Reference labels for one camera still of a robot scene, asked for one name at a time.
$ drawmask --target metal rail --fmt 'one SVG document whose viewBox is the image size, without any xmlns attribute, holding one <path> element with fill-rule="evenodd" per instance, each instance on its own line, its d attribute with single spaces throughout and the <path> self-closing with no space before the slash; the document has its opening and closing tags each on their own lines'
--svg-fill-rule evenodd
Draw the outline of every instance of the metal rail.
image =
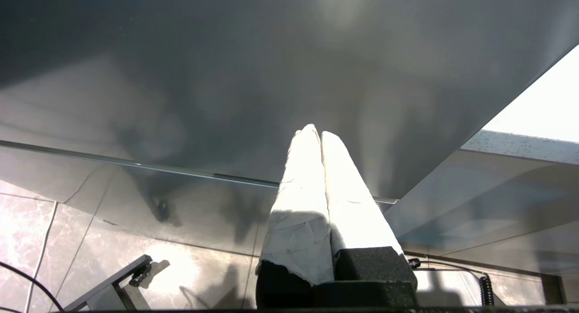
<svg viewBox="0 0 579 313">
<path fill-rule="evenodd" d="M 228 181 L 228 182 L 232 182 L 232 183 L 241 183 L 244 185 L 257 185 L 257 186 L 269 187 L 269 188 L 273 188 L 273 189 L 277 189 L 280 186 L 280 184 L 278 182 L 252 179 L 250 177 L 226 175 L 226 174 L 220 174 L 220 173 L 209 173 L 206 171 L 198 171 L 196 169 L 176 167 L 176 166 L 167 166 L 167 165 L 161 165 L 161 164 L 155 164 L 155 163 L 143 163 L 143 162 L 137 162 L 137 161 L 133 161 L 133 160 L 124 160 L 122 158 L 101 156 L 101 155 L 95 155 L 95 154 L 87 154 L 85 152 L 73 152 L 71 150 L 64 150 L 64 149 L 57 149 L 57 148 L 50 148 L 50 147 L 43 147 L 43 146 L 35 146 L 33 144 L 26 144 L 26 143 L 20 143 L 20 142 L 11 142 L 11 141 L 6 141 L 6 140 L 0 140 L 0 146 L 5 147 L 5 148 L 27 150 L 29 152 L 40 152 L 42 154 L 50 154 L 50 155 L 65 156 L 65 157 L 70 157 L 70 158 L 77 158 L 77 159 L 81 159 L 81 160 L 90 160 L 90 161 L 97 161 L 97 162 L 103 162 L 103 163 L 113 163 L 113 164 L 117 164 L 117 165 L 129 166 L 129 167 L 139 167 L 139 168 L 151 169 L 153 171 L 164 171 L 166 173 L 174 173 L 174 174 L 187 175 L 187 176 L 203 177 L 204 179 Z M 374 198 L 374 201 L 376 201 L 378 203 L 382 203 L 382 204 L 395 204 L 398 201 L 397 199 L 382 198 L 381 196 L 372 196 L 372 197 Z"/>
</svg>

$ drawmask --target coiled cable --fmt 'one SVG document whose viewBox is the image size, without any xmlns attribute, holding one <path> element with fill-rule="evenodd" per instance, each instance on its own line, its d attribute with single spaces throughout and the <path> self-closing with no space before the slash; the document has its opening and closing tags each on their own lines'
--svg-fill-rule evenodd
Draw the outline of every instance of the coiled cable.
<svg viewBox="0 0 579 313">
<path fill-rule="evenodd" d="M 408 260 L 408 263 L 410 264 L 412 269 L 420 267 L 420 264 L 422 263 L 430 263 L 430 264 L 438 264 L 439 266 L 447 266 L 455 269 L 475 272 L 476 274 L 482 274 L 483 276 L 478 278 L 478 283 L 480 286 L 480 301 L 483 306 L 494 306 L 493 286 L 492 283 L 490 282 L 490 276 L 486 272 L 440 261 L 430 261 L 430 260 L 420 261 L 420 259 L 410 259 Z"/>
</svg>

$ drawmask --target tile grout line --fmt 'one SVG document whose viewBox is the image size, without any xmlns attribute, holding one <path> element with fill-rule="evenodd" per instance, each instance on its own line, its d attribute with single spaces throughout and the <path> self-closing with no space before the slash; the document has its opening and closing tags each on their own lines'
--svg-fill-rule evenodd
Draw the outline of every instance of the tile grout line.
<svg viewBox="0 0 579 313">
<path fill-rule="evenodd" d="M 96 173 L 97 171 L 99 171 L 99 170 L 100 170 L 101 168 L 103 168 L 105 165 L 106 165 L 106 163 L 103 163 L 101 166 L 96 167 L 95 169 L 93 169 L 93 171 L 91 171 L 91 173 L 89 173 L 89 174 L 85 177 L 85 179 L 82 181 L 81 185 L 79 185 L 78 189 L 76 189 L 76 191 L 74 191 L 74 193 L 72 193 L 66 200 L 64 200 L 63 204 L 67 204 L 68 201 L 70 201 L 72 198 L 74 198 L 74 196 L 81 191 L 81 189 L 82 189 L 82 187 L 85 185 L 86 181 L 88 181 L 89 178 L 90 178 L 94 173 Z"/>
<path fill-rule="evenodd" d="M 50 222 L 48 223 L 48 228 L 46 228 L 46 235 L 44 237 L 44 241 L 42 242 L 42 249 L 40 251 L 40 257 L 38 258 L 38 264 L 36 267 L 36 270 L 34 272 L 33 278 L 35 280 L 38 280 L 38 272 L 40 272 L 40 269 L 42 268 L 42 259 L 44 259 L 44 255 L 46 252 L 46 245 L 48 244 L 48 238 L 50 237 L 50 230 L 52 229 L 52 224 L 54 223 L 54 218 L 56 218 L 56 214 L 58 211 L 58 201 L 54 201 L 53 204 L 54 208 L 52 209 L 52 217 L 50 218 Z M 26 298 L 26 304 L 24 307 L 24 313 L 28 313 L 30 311 L 30 304 L 32 302 L 33 299 L 33 291 L 34 291 L 34 283 L 30 284 L 30 287 L 28 289 L 28 296 Z"/>
<path fill-rule="evenodd" d="M 252 256 L 250 259 L 250 268 L 249 271 L 247 272 L 247 280 L 246 280 L 246 288 L 243 292 L 243 301 L 242 301 L 242 307 L 240 307 L 240 309 L 243 309 L 243 306 L 246 304 L 246 298 L 247 298 L 247 287 L 250 284 L 250 276 L 252 275 L 252 265 L 253 265 L 253 259 L 254 259 L 254 254 L 255 254 L 255 245 L 257 244 L 257 236 L 259 235 L 259 222 L 257 224 L 257 228 L 255 230 L 255 239 L 254 239 L 254 246 L 252 249 Z"/>
<path fill-rule="evenodd" d="M 0 195 L 9 195 L 9 196 L 16 196 L 17 198 L 23 198 L 23 199 L 30 199 L 30 200 L 37 200 L 37 201 L 45 201 L 45 202 L 52 202 L 54 203 L 54 200 L 50 200 L 49 198 L 45 198 L 45 199 L 41 199 L 41 198 L 31 198 L 30 196 L 24 196 L 24 195 L 17 195 L 17 194 L 9 194 L 9 193 L 4 193 L 4 192 L 0 192 Z"/>
<path fill-rule="evenodd" d="M 260 187 L 267 187 L 272 189 L 278 189 L 279 182 L 253 179 L 251 177 L 243 177 L 237 175 L 227 175 L 221 173 L 211 173 L 208 171 L 197 171 L 196 169 L 190 169 L 186 167 L 177 166 L 167 166 L 155 163 L 141 163 L 133 160 L 126 160 L 124 158 L 102 156 L 97 154 L 89 154 L 87 152 L 74 152 L 72 150 L 64 150 L 58 148 L 36 146 L 34 144 L 27 144 L 21 142 L 11 142 L 8 140 L 0 140 L 0 147 L 12 148 L 17 150 L 25 150 L 27 152 L 39 152 L 41 154 L 50 154 L 55 156 L 64 156 L 70 158 L 77 158 L 80 160 L 89 160 L 95 162 L 112 163 L 119 166 L 136 167 L 143 169 L 151 169 L 153 171 L 163 171 L 165 173 L 175 173 L 180 175 L 196 176 L 204 179 L 228 181 L 232 183 L 241 183 L 244 185 L 257 185 Z M 375 202 L 380 202 L 384 204 L 395 204 L 398 200 L 391 198 L 383 198 L 382 196 L 372 196 Z"/>
<path fill-rule="evenodd" d="M 157 241 L 162 241 L 162 242 L 168 242 L 168 243 L 173 243 L 173 244 L 179 244 L 179 245 L 185 245 L 186 247 L 196 247 L 198 249 L 204 249 L 204 250 L 211 250 L 211 251 L 217 251 L 217 252 L 223 252 L 223 253 L 229 253 L 231 255 L 240 255 L 240 256 L 248 256 L 248 257 L 252 257 L 253 255 L 249 255 L 246 253 L 241 253 L 241 252 L 236 252 L 236 251 L 228 251 L 228 250 L 223 250 L 223 249 L 215 249 L 213 247 L 204 247 L 202 245 L 194 245 L 194 244 L 188 244 L 188 243 L 183 243 L 180 241 L 172 241 L 170 239 L 162 239 L 162 238 L 157 238 L 157 237 L 151 237 L 151 236 L 147 236 L 147 234 L 143 234 L 143 233 L 132 233 L 133 235 L 138 235 L 141 237 L 146 237 L 146 238 L 150 238 L 150 239 L 155 239 Z"/>
<path fill-rule="evenodd" d="M 66 278 L 67 278 L 68 274 L 70 273 L 72 265 L 76 261 L 76 256 L 78 255 L 78 252 L 81 250 L 82 244 L 85 242 L 85 237 L 86 237 L 87 233 L 89 232 L 89 229 L 90 229 L 91 225 L 93 224 L 95 217 L 97 216 L 97 212 L 99 211 L 99 208 L 101 208 L 101 204 L 103 204 L 103 200 L 104 200 L 105 196 L 107 195 L 108 188 L 110 186 L 110 182 L 112 182 L 114 176 L 116 175 L 116 172 L 117 172 L 117 170 L 115 170 L 114 173 L 112 173 L 112 175 L 107 183 L 107 187 L 105 187 L 105 190 L 103 192 L 103 197 L 101 198 L 99 205 L 97 206 L 97 209 L 95 210 L 95 213 L 93 214 L 93 217 L 90 219 L 89 226 L 86 227 L 85 234 L 82 235 L 81 242 L 79 243 L 79 245 L 76 249 L 76 252 L 74 254 L 74 257 L 72 258 L 71 263 L 68 266 L 68 270 L 66 270 L 66 274 L 64 275 L 64 278 L 62 279 L 62 282 L 60 283 L 60 287 L 58 287 L 58 291 L 56 291 L 56 294 L 54 295 L 54 298 L 56 298 L 56 299 L 58 299 L 58 294 L 60 294 L 60 290 L 62 290 L 62 286 L 64 286 L 64 282 L 66 282 Z M 50 308 L 48 309 L 49 312 L 52 311 L 53 306 L 54 306 L 54 303 L 52 303 L 50 305 Z"/>
<path fill-rule="evenodd" d="M 478 301 L 478 299 L 475 298 L 474 294 L 472 293 L 472 289 L 469 287 L 469 284 L 467 284 L 467 281 L 465 280 L 465 277 L 463 276 L 463 274 L 461 274 L 461 272 L 466 272 L 466 271 L 459 271 L 459 277 L 463 281 L 463 285 L 465 286 L 467 291 L 469 291 L 469 295 L 471 296 L 472 301 L 474 303 L 476 303 Z"/>
</svg>

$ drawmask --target black cable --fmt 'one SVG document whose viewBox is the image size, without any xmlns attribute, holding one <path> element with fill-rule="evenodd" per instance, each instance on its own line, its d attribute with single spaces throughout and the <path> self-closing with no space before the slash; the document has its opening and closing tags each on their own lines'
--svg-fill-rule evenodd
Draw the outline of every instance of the black cable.
<svg viewBox="0 0 579 313">
<path fill-rule="evenodd" d="M 477 274 L 483 274 L 484 276 L 478 278 L 480 286 L 480 302 L 482 303 L 483 306 L 494 306 L 493 286 L 490 282 L 490 276 L 486 272 L 474 270 L 467 267 L 456 266 L 455 264 L 440 261 L 420 261 L 420 263 L 438 264 L 439 266 L 447 266 L 469 272 L 476 272 Z"/>
<path fill-rule="evenodd" d="M 485 276 L 488 276 L 488 275 L 489 275 L 489 274 L 487 274 L 486 272 L 482 272 L 482 271 L 479 271 L 479 270 L 474 270 L 474 269 L 467 268 L 467 267 L 456 266 L 456 265 L 454 265 L 454 264 L 450 264 L 450 263 L 446 263 L 446 262 L 440 262 L 440 261 L 422 261 L 422 260 L 420 260 L 420 263 L 438 264 L 438 265 L 441 265 L 441 266 L 447 266 L 447 267 L 451 267 L 451 268 L 457 268 L 457 269 L 461 269 L 461 270 L 476 272 L 477 274 L 482 274 L 482 275 L 485 275 Z"/>
<path fill-rule="evenodd" d="M 6 268 L 6 269 L 8 269 L 8 270 L 10 270 L 10 271 L 12 271 L 12 272 L 14 272 L 15 274 L 18 274 L 18 275 L 20 275 L 20 276 L 28 279 L 30 282 L 33 282 L 33 284 L 35 284 L 36 286 L 38 286 L 38 288 L 40 288 L 40 289 L 46 294 L 46 296 L 48 296 L 48 297 L 50 298 L 50 300 L 54 303 L 54 305 L 56 305 L 56 308 L 57 308 L 59 311 L 64 312 L 64 309 L 62 308 L 62 306 L 60 306 L 60 303 L 56 300 L 56 298 L 54 298 L 54 296 L 52 295 L 52 293 L 50 293 L 49 290 L 46 289 L 46 287 L 45 287 L 43 284 L 37 282 L 37 280 L 35 280 L 33 277 L 31 277 L 31 276 L 23 273 L 22 271 L 18 270 L 17 268 L 14 268 L 14 267 L 12 267 L 12 266 L 9 266 L 8 264 L 6 264 L 6 263 L 4 263 L 4 262 L 2 262 L 2 261 L 0 261 L 0 266 L 1 266 L 1 267 L 4 267 L 4 268 Z"/>
<path fill-rule="evenodd" d="M 8 307 L 2 307 L 2 306 L 0 306 L 0 311 L 7 311 L 7 312 L 12 312 L 12 313 L 22 313 L 21 311 L 16 311 L 16 309 L 12 309 L 12 308 L 8 308 Z"/>
</svg>

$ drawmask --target marble tile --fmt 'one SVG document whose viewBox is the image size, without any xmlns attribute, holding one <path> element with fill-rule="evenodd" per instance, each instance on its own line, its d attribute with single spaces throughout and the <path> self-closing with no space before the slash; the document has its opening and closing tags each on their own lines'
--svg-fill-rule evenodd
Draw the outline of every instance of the marble tile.
<svg viewBox="0 0 579 313">
<path fill-rule="evenodd" d="M 545 305 L 542 283 L 502 275 L 490 275 L 494 294 L 507 306 Z"/>
<path fill-rule="evenodd" d="M 147 254 L 165 267 L 144 286 L 132 289 L 139 307 L 151 309 L 240 308 L 250 256 L 213 251 L 128 233 L 95 218 L 58 300 L 70 304 L 79 296 Z"/>
<path fill-rule="evenodd" d="M 58 292 L 64 281 L 92 217 L 66 204 L 58 204 L 37 277 L 52 294 Z M 47 313 L 51 305 L 50 299 L 41 290 L 34 288 L 30 312 Z"/>
<path fill-rule="evenodd" d="M 255 274 L 255 268 L 257 268 L 257 264 L 259 263 L 259 257 L 254 256 L 252 257 L 252 267 L 250 268 L 250 277 L 247 281 L 247 288 L 246 288 L 246 300 L 243 302 L 244 309 L 255 309 L 257 308 L 257 304 L 255 303 L 255 286 L 257 284 L 257 275 Z"/>
<path fill-rule="evenodd" d="M 0 194 L 3 195 L 16 195 L 21 196 L 23 198 L 31 198 L 31 199 L 39 199 L 39 200 L 47 200 L 47 201 L 54 201 L 52 199 L 46 198 L 45 196 L 41 196 L 36 194 L 32 191 L 23 189 L 17 185 L 13 185 L 6 181 L 0 180 Z"/>
<path fill-rule="evenodd" d="M 53 202 L 0 195 L 0 260 L 33 275 L 53 209 Z M 23 311 L 29 286 L 21 276 L 0 269 L 3 306 Z"/>
</svg>

